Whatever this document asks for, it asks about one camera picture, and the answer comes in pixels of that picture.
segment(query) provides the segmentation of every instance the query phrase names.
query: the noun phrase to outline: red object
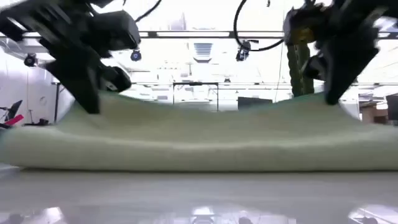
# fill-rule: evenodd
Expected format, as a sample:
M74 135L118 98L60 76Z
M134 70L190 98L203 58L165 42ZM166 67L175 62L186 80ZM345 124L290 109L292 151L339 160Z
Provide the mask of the red object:
M15 116L15 118L12 118L11 120L5 122L4 124L12 126L12 125L18 123L19 121L21 121L22 119L24 119L24 117L21 114L19 114L19 115Z

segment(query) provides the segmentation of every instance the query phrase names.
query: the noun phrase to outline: white wall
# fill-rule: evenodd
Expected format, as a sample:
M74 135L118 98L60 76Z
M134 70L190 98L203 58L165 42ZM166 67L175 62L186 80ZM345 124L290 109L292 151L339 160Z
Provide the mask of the white wall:
M18 124L37 123L40 118L53 122L55 112L55 85L53 76L41 68L26 67L21 59L4 53L0 49L0 106L10 107L22 100L17 114L24 116ZM58 105L59 118L69 109L72 96L67 91L60 94Z

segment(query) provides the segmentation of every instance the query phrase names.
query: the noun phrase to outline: wall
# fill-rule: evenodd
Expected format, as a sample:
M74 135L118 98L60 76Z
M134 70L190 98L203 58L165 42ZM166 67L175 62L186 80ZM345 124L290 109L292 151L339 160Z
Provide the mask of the wall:
M0 49L0 107L8 107L19 100L22 104L17 112L24 116L18 123L37 123L40 118L53 122L56 88L53 76L41 68L26 67L21 59L4 53ZM69 109L73 101L67 91L60 94L59 118ZM5 111L0 110L0 118Z

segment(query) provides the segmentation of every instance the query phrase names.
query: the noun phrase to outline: black cable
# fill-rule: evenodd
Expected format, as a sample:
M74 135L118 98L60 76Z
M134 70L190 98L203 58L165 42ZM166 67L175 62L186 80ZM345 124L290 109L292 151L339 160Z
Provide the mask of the black cable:
M265 50L273 49L274 47L277 47L278 45L280 45L281 43L283 43L284 40L281 39L281 40L279 40L278 42L276 42L276 43L274 43L274 44L271 44L270 46L262 47L262 48L260 48L260 49L250 49L250 48L248 48L248 47L246 47L246 46L244 46L244 45L242 44L242 42L239 40L239 36L238 36L238 17L239 17L239 13L241 13L241 10L242 10L244 4L246 3L246 1L248 1L248 0L242 0L242 1L241 1L241 3L240 3L239 6L238 6L238 9L236 10L235 18L234 18L234 31L233 31L233 34L234 34L234 38L235 38L236 42L238 43L238 45L239 45L242 49L245 49L245 50L249 50L249 51L253 51L253 52L260 52L260 51L265 51Z
M157 0L157 2L155 3L155 5L152 7L152 8L150 8L148 11L146 11L143 15L141 15L141 16L139 16L137 19L136 19L136 22L139 22L141 19L143 19L143 18L145 18L145 17L147 17L149 14L151 14L159 5L160 5L160 3L162 2L162 0Z

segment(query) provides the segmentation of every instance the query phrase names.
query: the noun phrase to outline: air vent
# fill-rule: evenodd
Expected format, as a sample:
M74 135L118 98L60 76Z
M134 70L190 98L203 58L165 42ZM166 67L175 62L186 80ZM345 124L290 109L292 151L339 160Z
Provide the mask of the air vent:
M195 54L193 57L198 61L210 61L212 47L212 43L194 43Z

